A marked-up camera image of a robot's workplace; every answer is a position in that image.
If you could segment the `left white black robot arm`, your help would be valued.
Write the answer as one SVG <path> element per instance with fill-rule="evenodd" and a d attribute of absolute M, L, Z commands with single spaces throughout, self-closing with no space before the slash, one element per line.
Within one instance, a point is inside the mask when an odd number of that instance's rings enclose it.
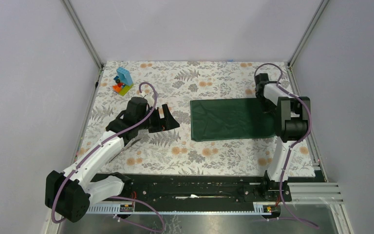
<path fill-rule="evenodd" d="M 156 107 L 144 97 L 132 97 L 125 110 L 107 126 L 90 150 L 62 172 L 52 171 L 46 177 L 45 205 L 51 209 L 51 220 L 79 221 L 89 207 L 110 197 L 126 200 L 131 186 L 118 176 L 110 175 L 93 182 L 97 172 L 124 150 L 141 130 L 157 133 L 176 129 L 180 124 L 167 104 Z"/>

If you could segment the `dark green cloth napkin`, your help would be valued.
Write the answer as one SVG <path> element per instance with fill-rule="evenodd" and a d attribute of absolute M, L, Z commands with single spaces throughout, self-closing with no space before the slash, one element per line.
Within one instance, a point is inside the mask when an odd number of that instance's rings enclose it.
<path fill-rule="evenodd" d="M 191 139 L 196 142 L 274 137 L 274 117 L 256 98 L 190 102 Z"/>

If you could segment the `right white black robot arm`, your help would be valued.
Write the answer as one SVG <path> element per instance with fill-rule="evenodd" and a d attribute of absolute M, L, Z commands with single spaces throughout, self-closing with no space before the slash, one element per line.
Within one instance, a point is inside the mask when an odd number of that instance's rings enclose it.
<path fill-rule="evenodd" d="M 254 76 L 256 98 L 262 110 L 273 114 L 277 137 L 273 160 L 258 186 L 258 194 L 267 201 L 286 196 L 292 149 L 311 132 L 312 120 L 309 97 L 296 96 L 269 79 L 267 73 Z"/>

